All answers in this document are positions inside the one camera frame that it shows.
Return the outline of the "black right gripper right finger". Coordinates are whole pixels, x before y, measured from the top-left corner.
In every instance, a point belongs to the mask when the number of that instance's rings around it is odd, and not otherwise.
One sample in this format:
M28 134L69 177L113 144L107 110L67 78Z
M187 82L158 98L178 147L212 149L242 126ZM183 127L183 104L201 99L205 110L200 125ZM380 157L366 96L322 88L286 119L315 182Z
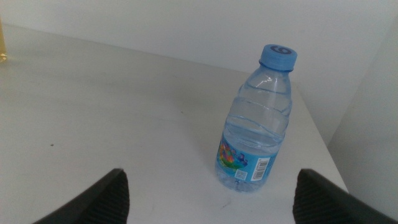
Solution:
M397 224L313 169L298 173L292 213L295 223Z

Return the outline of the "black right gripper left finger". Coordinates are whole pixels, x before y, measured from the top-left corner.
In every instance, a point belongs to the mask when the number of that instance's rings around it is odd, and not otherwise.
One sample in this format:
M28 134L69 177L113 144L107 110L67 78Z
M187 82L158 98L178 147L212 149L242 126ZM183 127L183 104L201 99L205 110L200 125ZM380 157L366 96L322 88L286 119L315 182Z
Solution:
M127 222L129 185L123 169L113 169L91 187L34 224Z

